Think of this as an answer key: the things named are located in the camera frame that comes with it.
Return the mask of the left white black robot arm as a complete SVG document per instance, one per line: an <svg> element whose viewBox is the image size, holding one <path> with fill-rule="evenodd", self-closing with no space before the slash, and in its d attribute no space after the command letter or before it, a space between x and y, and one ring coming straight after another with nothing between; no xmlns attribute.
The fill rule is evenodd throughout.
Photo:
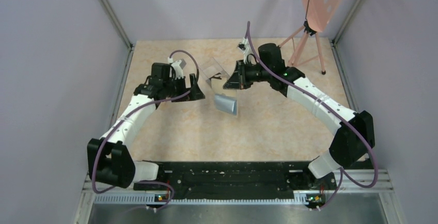
<svg viewBox="0 0 438 224"><path fill-rule="evenodd" d="M135 88L127 108L114 125L100 138L92 138L88 142L88 172L95 192L98 192L96 183L104 183L111 188L127 188L131 183L146 181L156 190L165 185L166 176L159 172L158 164L134 161L129 147L161 103L205 98L198 86L198 71L189 75L190 86L186 86L183 63L183 60L154 63L151 74Z"/></svg>

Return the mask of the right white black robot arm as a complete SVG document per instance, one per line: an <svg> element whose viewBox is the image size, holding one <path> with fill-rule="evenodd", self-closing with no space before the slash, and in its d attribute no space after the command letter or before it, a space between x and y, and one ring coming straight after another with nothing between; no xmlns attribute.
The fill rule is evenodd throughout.
<svg viewBox="0 0 438 224"><path fill-rule="evenodd" d="M267 82L273 90L301 104L334 135L328 150L310 162L303 174L306 187L318 188L324 176L351 166L375 146L372 115L342 106L319 90L302 71L285 66L276 44L261 45L258 55L246 41L239 43L238 48L244 58L236 62L224 89L244 90L255 82Z"/></svg>

